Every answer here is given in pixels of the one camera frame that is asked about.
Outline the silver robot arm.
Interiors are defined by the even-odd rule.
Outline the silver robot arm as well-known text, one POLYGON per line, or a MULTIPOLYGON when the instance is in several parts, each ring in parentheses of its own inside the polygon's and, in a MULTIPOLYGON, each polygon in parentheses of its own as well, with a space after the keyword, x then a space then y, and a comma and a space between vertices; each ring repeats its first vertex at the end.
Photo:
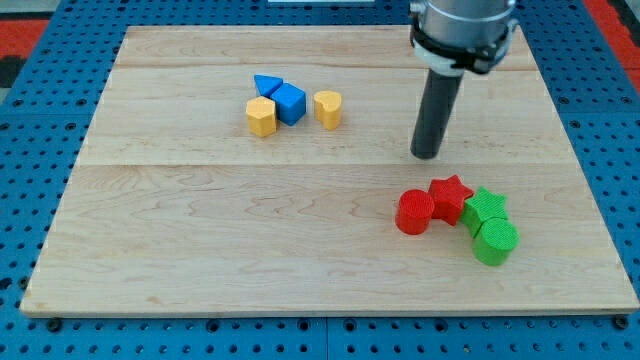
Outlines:
POLYGON ((434 72, 485 75, 506 56, 518 20, 515 0, 412 0, 411 43, 434 72))

